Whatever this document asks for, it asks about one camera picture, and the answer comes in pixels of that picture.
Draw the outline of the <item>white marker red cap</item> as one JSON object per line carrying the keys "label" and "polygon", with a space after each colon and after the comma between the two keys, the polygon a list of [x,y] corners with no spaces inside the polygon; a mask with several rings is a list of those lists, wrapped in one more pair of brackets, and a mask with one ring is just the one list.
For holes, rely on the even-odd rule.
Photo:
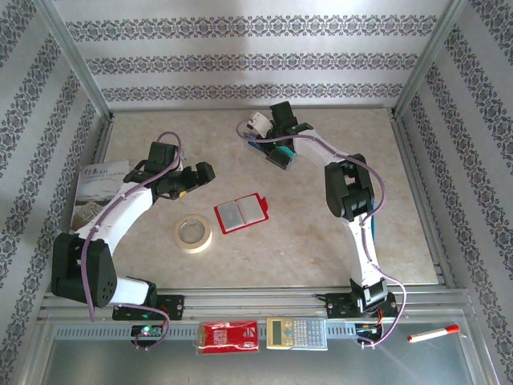
{"label": "white marker red cap", "polygon": [[423,342],[423,341],[427,341],[427,340],[430,340],[433,338],[443,337],[443,336],[446,336],[449,334],[457,334],[460,332],[460,330],[461,330],[460,326],[453,324],[453,325],[445,326],[443,328],[439,328],[436,330],[428,330],[428,331],[424,331],[422,333],[411,334],[410,336],[407,337],[407,342],[408,343]]}

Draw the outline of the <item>grey metal panel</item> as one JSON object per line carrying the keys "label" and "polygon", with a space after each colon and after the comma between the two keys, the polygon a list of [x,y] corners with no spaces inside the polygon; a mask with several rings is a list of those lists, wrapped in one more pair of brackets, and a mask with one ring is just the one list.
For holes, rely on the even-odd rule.
{"label": "grey metal panel", "polygon": [[351,338],[330,339],[327,351],[198,355],[194,340],[169,340],[139,352],[127,340],[54,339],[42,385],[496,385],[460,334],[410,344],[432,327],[406,323],[375,349]]}

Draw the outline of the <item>black card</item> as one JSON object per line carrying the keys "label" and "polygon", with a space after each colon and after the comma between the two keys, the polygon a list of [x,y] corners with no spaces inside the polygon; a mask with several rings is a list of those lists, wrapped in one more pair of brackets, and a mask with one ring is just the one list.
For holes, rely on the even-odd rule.
{"label": "black card", "polygon": [[290,164],[291,157],[279,148],[274,148],[266,157],[266,160],[286,170]]}

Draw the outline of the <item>beige grey calculator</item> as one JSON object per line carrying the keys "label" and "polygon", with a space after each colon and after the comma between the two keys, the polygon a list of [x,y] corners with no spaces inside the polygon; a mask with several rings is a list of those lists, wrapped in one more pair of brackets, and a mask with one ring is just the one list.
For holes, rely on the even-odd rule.
{"label": "beige grey calculator", "polygon": [[323,318],[267,318],[266,347],[279,351],[327,351]]}

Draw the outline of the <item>red card holder clear sleeves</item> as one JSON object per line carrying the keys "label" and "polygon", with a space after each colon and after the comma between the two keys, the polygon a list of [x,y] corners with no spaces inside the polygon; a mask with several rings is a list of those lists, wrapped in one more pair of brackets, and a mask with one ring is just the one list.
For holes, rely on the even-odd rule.
{"label": "red card holder clear sleeves", "polygon": [[220,230],[229,234],[269,219],[269,205],[259,193],[225,202],[214,207]]}

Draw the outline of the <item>aluminium corner post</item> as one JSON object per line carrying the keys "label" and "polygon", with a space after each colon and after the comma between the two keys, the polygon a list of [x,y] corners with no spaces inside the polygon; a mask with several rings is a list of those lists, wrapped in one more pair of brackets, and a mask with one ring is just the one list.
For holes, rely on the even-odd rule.
{"label": "aluminium corner post", "polygon": [[430,69],[433,61],[436,60],[446,37],[458,20],[458,17],[462,13],[466,3],[467,0],[449,0],[447,3],[446,8],[437,21],[432,35],[418,57],[418,61],[416,62],[413,71],[404,84],[396,104],[390,109],[391,117],[393,119],[400,118],[409,106],[410,101],[413,99],[415,92],[420,87],[424,76]]}
{"label": "aluminium corner post", "polygon": [[71,36],[66,23],[61,18],[53,0],[32,0],[37,11],[41,14],[46,26],[52,33],[61,52],[67,59],[71,69],[77,75],[83,85],[89,99],[94,104],[96,111],[105,119],[111,119],[113,113],[108,107],[107,101],[96,83],[84,57],[80,53],[77,44]]}

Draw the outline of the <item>clear plastic card tray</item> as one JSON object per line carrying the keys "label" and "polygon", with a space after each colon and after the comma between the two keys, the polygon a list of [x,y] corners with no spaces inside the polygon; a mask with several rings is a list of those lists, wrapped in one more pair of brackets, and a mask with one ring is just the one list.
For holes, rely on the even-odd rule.
{"label": "clear plastic card tray", "polygon": [[[263,139],[261,136],[259,136],[257,134],[257,132],[255,130],[252,130],[250,128],[247,128],[246,127],[246,124],[242,130],[242,135],[243,137],[246,139],[246,142],[247,141],[253,141],[253,142],[256,142],[258,143],[262,148],[265,149],[265,151],[267,152],[267,155],[274,149],[274,148],[278,148],[279,146],[287,146],[289,147],[291,150],[293,150],[293,141],[291,139],[286,139],[286,140],[281,140],[281,141],[275,141],[275,139],[270,139],[270,140],[267,140],[267,139]],[[266,160],[266,157],[263,157],[263,156],[258,156],[257,154],[255,154],[254,152],[251,152],[249,150],[249,152],[252,154],[253,157],[255,158],[259,158],[259,159],[262,159],[262,160]],[[288,168],[293,164],[293,161],[294,161],[294,158],[291,159],[290,161],[290,164],[288,166]]]}

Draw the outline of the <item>beige masking tape roll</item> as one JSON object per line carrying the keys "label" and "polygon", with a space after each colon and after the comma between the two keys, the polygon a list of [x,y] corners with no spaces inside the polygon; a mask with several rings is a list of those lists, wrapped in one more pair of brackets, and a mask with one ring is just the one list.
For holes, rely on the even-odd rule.
{"label": "beige masking tape roll", "polygon": [[212,228],[209,221],[199,215],[187,215],[174,226],[176,244],[190,254],[205,251],[212,243]]}

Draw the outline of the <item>aluminium side rail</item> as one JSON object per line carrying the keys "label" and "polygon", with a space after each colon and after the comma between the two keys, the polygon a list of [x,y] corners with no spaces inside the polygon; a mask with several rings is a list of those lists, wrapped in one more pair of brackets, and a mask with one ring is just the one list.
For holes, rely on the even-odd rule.
{"label": "aluminium side rail", "polygon": [[437,226],[432,216],[429,205],[430,202],[424,191],[421,174],[415,162],[405,129],[402,123],[395,118],[392,110],[389,111],[389,119],[424,232],[427,247],[430,251],[438,284],[445,286],[447,289],[456,289],[458,286],[454,282],[450,267],[447,263],[442,238],[439,236]]}
{"label": "aluminium side rail", "polygon": [[57,225],[57,235],[52,245],[51,292],[61,298],[83,301],[84,295],[78,290],[83,288],[80,270],[81,252],[84,241],[71,232],[74,216],[75,198],[82,168],[88,164],[98,164],[105,157],[105,143],[110,135],[111,121],[98,125],[91,130],[86,139],[75,138],[64,159],[59,175],[56,192],[62,206],[62,214]]}

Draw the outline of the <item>aluminium mounting rail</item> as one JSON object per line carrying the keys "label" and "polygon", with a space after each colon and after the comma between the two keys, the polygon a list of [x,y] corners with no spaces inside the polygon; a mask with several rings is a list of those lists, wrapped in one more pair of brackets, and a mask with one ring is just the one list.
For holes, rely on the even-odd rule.
{"label": "aluminium mounting rail", "polygon": [[[180,309],[184,321],[224,318],[267,318],[277,316],[325,316],[331,308],[319,297],[342,293],[343,287],[231,288],[165,290],[165,295],[182,295]],[[393,286],[396,300],[406,301],[405,315],[447,315],[453,312],[473,315],[473,306],[466,290],[444,286],[410,286],[404,297]]]}

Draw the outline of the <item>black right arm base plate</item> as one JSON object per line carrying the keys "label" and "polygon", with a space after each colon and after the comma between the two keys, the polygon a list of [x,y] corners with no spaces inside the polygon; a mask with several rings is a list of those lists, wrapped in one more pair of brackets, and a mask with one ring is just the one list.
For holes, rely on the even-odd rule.
{"label": "black right arm base plate", "polygon": [[387,298],[378,306],[373,306],[369,310],[359,311],[359,308],[353,303],[349,293],[325,294],[317,298],[325,302],[327,317],[331,318],[376,318],[378,309],[382,310],[385,317],[395,317],[398,315],[398,304],[395,296],[388,293]]}

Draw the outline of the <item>red packet in clear wrap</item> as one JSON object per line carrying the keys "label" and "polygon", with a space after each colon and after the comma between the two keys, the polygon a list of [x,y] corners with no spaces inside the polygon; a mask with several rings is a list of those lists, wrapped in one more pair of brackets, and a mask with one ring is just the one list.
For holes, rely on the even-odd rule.
{"label": "red packet in clear wrap", "polygon": [[202,322],[198,327],[198,355],[257,353],[259,328],[256,321]]}

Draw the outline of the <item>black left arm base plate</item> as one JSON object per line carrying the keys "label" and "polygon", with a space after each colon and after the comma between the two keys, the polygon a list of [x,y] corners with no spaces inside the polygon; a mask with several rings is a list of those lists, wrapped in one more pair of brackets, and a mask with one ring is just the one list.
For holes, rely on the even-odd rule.
{"label": "black left arm base plate", "polygon": [[115,307],[112,319],[115,321],[163,321],[164,316],[156,312],[166,313],[171,321],[180,321],[184,312],[184,296],[158,294],[154,306],[144,305],[147,310],[129,307]]}

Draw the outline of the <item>grey white book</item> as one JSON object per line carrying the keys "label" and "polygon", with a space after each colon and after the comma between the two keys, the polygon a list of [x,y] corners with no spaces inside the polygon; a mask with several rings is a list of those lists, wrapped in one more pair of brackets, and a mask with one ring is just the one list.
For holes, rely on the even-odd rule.
{"label": "grey white book", "polygon": [[88,164],[81,168],[71,218],[70,240],[77,249],[85,242],[88,230],[97,216],[115,197],[129,172],[127,160]]}

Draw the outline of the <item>aluminium rail below wallpaper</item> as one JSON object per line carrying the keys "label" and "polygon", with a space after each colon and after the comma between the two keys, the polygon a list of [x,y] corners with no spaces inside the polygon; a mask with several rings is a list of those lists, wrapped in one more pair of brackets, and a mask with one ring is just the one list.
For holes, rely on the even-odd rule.
{"label": "aluminium rail below wallpaper", "polygon": [[[341,104],[341,105],[300,105],[291,104],[293,111],[296,110],[378,110],[393,109],[382,104]],[[118,113],[143,113],[143,112],[190,112],[190,111],[268,111],[269,106],[231,106],[231,107],[132,107],[132,108],[111,108],[111,114]]]}

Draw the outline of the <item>small circuit board green light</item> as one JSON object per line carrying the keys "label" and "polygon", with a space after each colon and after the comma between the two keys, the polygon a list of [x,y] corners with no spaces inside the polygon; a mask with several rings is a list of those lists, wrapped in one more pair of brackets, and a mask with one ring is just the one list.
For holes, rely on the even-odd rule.
{"label": "small circuit board green light", "polygon": [[134,325],[131,327],[131,337],[159,338],[163,333],[161,325]]}

